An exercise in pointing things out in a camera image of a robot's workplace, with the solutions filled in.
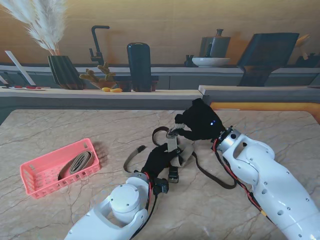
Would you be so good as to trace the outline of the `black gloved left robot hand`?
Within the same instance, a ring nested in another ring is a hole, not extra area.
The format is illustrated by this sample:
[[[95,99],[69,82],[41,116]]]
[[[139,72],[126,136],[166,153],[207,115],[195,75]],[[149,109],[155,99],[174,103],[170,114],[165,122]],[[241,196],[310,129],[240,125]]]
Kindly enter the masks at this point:
[[[157,146],[148,155],[141,172],[147,173],[150,179],[157,178],[158,175],[169,166],[171,160],[176,158],[180,153],[180,148],[169,152],[167,143]]]

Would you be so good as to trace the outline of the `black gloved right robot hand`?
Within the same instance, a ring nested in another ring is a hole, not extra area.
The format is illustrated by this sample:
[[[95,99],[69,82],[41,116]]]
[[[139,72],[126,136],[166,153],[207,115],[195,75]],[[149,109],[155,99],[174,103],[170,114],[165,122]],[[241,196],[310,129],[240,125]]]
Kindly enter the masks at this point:
[[[201,98],[193,100],[192,106],[177,114],[174,120],[176,124],[185,124],[190,128],[178,129],[177,132],[192,141],[217,139],[226,130],[219,116]]]

